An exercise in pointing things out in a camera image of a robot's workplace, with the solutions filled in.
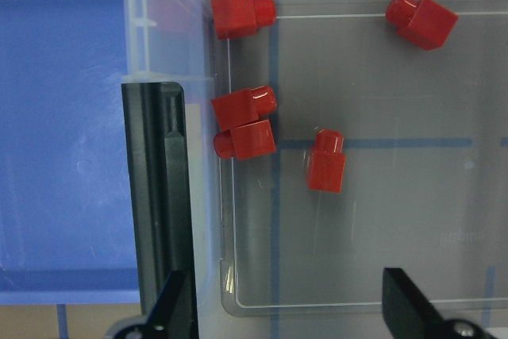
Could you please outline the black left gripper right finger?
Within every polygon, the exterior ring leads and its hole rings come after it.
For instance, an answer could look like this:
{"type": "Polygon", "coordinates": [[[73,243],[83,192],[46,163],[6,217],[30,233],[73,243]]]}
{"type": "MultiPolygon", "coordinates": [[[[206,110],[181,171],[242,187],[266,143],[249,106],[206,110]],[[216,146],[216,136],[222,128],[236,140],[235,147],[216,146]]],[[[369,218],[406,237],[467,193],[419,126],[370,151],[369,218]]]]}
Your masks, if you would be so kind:
{"type": "Polygon", "coordinates": [[[401,268],[383,269],[382,314],[393,338],[468,337],[468,324],[444,319],[401,268]]]}

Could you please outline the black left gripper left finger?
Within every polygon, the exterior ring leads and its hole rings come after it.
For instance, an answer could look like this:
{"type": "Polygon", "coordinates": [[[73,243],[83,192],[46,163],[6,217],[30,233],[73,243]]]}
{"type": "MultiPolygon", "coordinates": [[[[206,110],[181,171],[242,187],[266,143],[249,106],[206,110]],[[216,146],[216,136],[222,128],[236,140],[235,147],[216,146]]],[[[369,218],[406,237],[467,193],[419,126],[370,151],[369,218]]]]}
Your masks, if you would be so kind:
{"type": "Polygon", "coordinates": [[[168,276],[160,295],[140,332],[142,338],[169,338],[169,325],[179,296],[183,290],[186,274],[173,271],[168,276]]]}

